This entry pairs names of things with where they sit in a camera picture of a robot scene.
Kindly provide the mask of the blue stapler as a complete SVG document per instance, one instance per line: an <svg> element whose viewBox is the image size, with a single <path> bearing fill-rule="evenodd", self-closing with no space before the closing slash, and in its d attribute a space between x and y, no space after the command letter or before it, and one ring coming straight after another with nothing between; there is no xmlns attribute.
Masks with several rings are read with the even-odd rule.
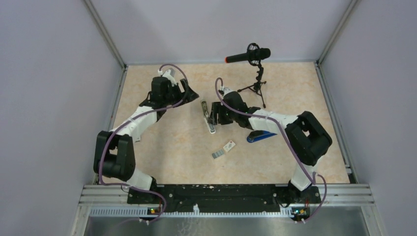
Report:
<svg viewBox="0 0 417 236"><path fill-rule="evenodd" d="M276 136L276 134L268 132L268 131L256 130L256 131L250 132L246 140L248 143L254 143L254 142L258 142L258 141L261 141L261 140L264 140L273 136Z"/></svg>

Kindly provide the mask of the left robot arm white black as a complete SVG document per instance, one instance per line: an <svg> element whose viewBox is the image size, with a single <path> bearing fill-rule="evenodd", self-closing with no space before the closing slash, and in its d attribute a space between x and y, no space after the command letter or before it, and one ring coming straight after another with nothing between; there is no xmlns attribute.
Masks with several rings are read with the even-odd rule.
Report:
<svg viewBox="0 0 417 236"><path fill-rule="evenodd" d="M176 83L165 76L154 77L151 90L136 111L121 125L97 135L93 170L100 184L104 177L115 178L122 185L139 189L145 203L157 199L158 191L152 186L153 177L136 167L134 144L142 134L157 123L168 109L179 107L199 98L186 78Z"/></svg>

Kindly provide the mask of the small white staple box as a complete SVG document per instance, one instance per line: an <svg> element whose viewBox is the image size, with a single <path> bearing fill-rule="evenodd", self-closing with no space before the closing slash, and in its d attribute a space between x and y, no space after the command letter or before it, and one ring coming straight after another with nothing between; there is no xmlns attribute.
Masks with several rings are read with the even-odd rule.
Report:
<svg viewBox="0 0 417 236"><path fill-rule="evenodd" d="M229 152L235 145L236 143L230 140L227 144L223 146L223 149L225 152Z"/></svg>

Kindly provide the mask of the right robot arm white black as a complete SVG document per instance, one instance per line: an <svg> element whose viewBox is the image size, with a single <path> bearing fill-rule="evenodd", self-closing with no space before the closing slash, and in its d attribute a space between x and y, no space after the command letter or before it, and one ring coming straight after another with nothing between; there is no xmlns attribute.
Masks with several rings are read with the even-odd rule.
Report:
<svg viewBox="0 0 417 236"><path fill-rule="evenodd" d="M316 117L308 111L300 115L282 115L259 107L248 107L241 95L229 88L216 91L220 102L211 114L213 125L237 123L252 131L280 134L298 165L290 179L289 198L301 203L308 197L308 187L315 184L317 164L332 145L332 138Z"/></svg>

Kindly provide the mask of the grey staple strip block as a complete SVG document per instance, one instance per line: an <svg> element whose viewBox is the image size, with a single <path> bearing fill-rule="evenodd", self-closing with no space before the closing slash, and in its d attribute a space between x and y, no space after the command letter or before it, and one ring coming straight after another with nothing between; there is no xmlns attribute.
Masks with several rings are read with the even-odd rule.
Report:
<svg viewBox="0 0 417 236"><path fill-rule="evenodd" d="M223 149L221 149L221 150L218 150L218 151L212 153L211 156L212 156L213 159L217 159L217 158L223 156L224 154L225 154L225 151Z"/></svg>

